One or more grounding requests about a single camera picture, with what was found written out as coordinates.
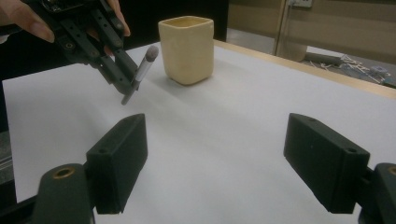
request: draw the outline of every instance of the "finger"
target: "finger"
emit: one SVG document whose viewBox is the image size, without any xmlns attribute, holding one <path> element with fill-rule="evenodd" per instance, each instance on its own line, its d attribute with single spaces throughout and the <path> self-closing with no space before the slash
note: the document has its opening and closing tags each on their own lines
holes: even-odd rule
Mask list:
<svg viewBox="0 0 396 224">
<path fill-rule="evenodd" d="M 1 0 L 0 8 L 10 21 L 20 26 L 23 30 L 50 43 L 54 42 L 55 35 L 48 25 L 23 2 L 19 0 Z"/>
<path fill-rule="evenodd" d="M 128 24 L 126 23 L 121 9 L 120 9 L 120 2 L 119 0 L 107 0 L 108 4 L 110 5 L 111 8 L 113 8 L 114 12 L 116 13 L 117 18 L 120 19 L 124 26 L 124 35 L 125 36 L 130 36 L 131 35 L 131 30 L 129 29 Z"/>
</svg>

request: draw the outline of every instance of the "white paper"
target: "white paper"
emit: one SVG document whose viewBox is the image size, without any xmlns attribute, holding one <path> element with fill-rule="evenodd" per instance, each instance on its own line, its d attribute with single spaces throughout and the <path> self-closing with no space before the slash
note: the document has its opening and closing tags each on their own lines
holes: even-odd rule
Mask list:
<svg viewBox="0 0 396 224">
<path fill-rule="evenodd" d="M 140 62 L 148 47 L 128 53 Z M 396 101 L 215 49 L 213 76 L 185 87 L 161 54 L 128 105 L 98 71 L 75 64 L 4 81 L 18 200 L 49 169 L 83 163 L 120 119 L 145 113 L 148 161 L 123 214 L 97 223 L 356 223 L 317 201 L 283 157 L 289 113 L 313 117 L 396 162 Z"/>
</svg>

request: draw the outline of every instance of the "screw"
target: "screw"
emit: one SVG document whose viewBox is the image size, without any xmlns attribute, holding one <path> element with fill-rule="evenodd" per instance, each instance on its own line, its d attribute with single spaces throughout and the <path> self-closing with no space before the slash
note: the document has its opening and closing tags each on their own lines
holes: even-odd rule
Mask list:
<svg viewBox="0 0 396 224">
<path fill-rule="evenodd" d="M 72 49 L 72 48 L 74 47 L 74 44 L 72 44 L 72 43 L 66 43 L 64 46 L 65 46 L 67 49 Z"/>
</svg>

